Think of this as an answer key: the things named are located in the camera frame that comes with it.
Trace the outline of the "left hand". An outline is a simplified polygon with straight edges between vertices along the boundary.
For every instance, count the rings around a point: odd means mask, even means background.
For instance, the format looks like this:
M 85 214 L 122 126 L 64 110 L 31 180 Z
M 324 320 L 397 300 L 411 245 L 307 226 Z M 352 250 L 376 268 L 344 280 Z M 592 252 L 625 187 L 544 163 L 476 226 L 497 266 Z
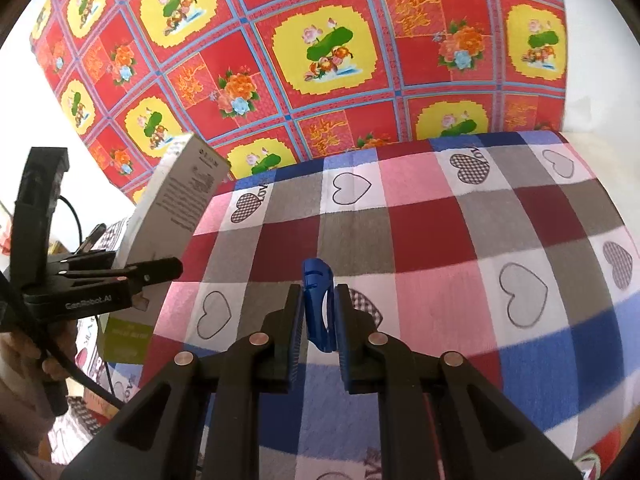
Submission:
M 56 344 L 72 361 L 76 356 L 77 323 L 68 321 L 55 325 L 53 335 Z M 21 373 L 22 364 L 34 364 L 40 360 L 41 351 L 34 342 L 20 330 L 1 334 L 1 359 L 10 370 Z M 41 364 L 42 370 L 54 380 L 66 379 L 70 376 L 65 368 L 52 356 Z

